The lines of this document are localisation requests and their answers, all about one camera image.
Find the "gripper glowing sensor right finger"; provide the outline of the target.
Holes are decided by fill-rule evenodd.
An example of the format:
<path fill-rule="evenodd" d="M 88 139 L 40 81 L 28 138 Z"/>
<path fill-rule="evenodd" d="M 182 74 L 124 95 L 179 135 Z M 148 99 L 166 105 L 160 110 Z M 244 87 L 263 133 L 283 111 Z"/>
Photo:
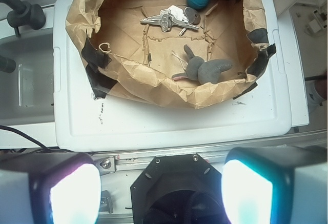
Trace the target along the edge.
<path fill-rule="evenodd" d="M 235 147 L 221 193 L 230 223 L 327 223 L 327 148 Z"/>

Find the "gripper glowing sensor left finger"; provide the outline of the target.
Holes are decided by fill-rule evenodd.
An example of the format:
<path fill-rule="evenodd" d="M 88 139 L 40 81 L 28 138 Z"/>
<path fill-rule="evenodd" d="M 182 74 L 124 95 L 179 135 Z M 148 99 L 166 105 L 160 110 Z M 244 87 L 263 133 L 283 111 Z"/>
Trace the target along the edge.
<path fill-rule="evenodd" d="M 86 153 L 1 156 L 1 223 L 96 223 L 100 172 Z"/>

